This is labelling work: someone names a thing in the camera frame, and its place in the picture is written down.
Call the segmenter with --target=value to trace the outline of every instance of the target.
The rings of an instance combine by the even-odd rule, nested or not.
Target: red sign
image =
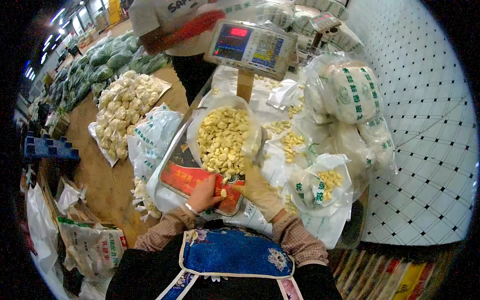
[[[210,173],[201,168],[187,168],[168,162],[165,166],[160,179],[172,188],[181,191],[190,196],[193,189],[207,179]],[[235,211],[241,194],[236,191],[234,185],[245,185],[244,180],[237,180],[232,184],[222,186],[222,176],[217,174],[215,182],[214,196],[220,196],[222,189],[227,191],[227,197],[216,208],[226,214],[232,214]]]

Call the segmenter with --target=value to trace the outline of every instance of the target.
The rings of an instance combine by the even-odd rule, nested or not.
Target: sleeve
[[[296,215],[286,214],[273,225],[273,239],[293,256],[297,267],[328,265],[325,244],[309,233]]]
[[[173,237],[195,227],[195,216],[182,205],[164,214],[158,224],[137,238],[133,248],[145,251],[162,251]]]
[[[152,1],[136,0],[128,9],[128,16],[132,21],[133,33],[136,37],[143,36],[160,27]]]

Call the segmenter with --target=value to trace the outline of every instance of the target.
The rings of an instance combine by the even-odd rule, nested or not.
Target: scale pole
[[[237,96],[242,97],[247,103],[250,102],[250,97],[252,96],[253,80],[252,72],[239,70]]]

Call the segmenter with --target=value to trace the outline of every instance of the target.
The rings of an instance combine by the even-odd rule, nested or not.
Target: blue crate
[[[78,149],[72,148],[72,143],[67,142],[66,137],[52,140],[50,135],[44,134],[41,138],[35,138],[33,132],[27,132],[24,157],[29,160],[38,158],[80,160]]]

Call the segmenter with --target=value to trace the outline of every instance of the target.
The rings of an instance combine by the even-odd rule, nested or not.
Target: checkered sleeve
[[[296,215],[286,214],[273,225],[273,239],[293,256],[297,267],[328,265],[325,244],[309,233]]]
[[[145,251],[161,251],[173,237],[195,227],[195,216],[182,205],[164,214],[158,224],[138,237],[134,248]]]

